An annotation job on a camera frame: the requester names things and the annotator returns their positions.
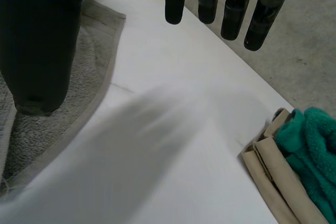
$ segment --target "gray floor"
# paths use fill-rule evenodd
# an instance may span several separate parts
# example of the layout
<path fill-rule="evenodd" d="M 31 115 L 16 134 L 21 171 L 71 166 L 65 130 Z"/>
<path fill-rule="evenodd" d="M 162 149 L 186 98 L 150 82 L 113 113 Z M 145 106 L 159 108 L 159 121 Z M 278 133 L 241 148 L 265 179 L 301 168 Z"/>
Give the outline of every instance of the gray floor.
<path fill-rule="evenodd" d="M 336 116 L 336 0 L 286 0 L 261 49 L 243 40 L 257 0 L 250 0 L 235 41 L 223 40 L 294 107 L 320 107 Z M 208 27 L 219 37 L 225 0 Z M 185 6 L 197 16 L 197 0 Z"/>

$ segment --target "green fleece cloth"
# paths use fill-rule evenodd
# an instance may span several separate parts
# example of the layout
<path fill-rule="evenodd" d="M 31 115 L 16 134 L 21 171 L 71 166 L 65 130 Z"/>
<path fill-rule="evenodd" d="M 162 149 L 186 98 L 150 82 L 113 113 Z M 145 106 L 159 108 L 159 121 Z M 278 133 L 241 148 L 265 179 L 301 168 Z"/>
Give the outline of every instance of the green fleece cloth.
<path fill-rule="evenodd" d="M 317 108 L 297 109 L 275 141 L 299 175 L 307 194 L 330 224 L 336 224 L 336 120 Z"/>

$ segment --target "folded beige fabric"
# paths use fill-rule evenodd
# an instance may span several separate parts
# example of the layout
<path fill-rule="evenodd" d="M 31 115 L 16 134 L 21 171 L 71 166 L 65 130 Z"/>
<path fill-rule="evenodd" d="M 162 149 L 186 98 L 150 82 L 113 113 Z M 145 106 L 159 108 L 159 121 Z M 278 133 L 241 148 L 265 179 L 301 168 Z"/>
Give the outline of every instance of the folded beige fabric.
<path fill-rule="evenodd" d="M 271 124 L 265 129 L 264 136 L 269 137 L 275 135 L 278 132 L 278 129 L 289 119 L 291 118 L 291 114 L 288 112 L 288 110 L 281 108 L 279 109 L 271 122 Z"/>
<path fill-rule="evenodd" d="M 255 145 L 273 181 L 299 221 L 304 224 L 328 224 L 320 210 L 308 197 L 302 183 L 273 138 L 268 137 L 256 142 Z"/>
<path fill-rule="evenodd" d="M 279 224 L 300 224 L 282 196 L 266 176 L 255 151 L 242 153 L 243 160 L 258 190 Z"/>

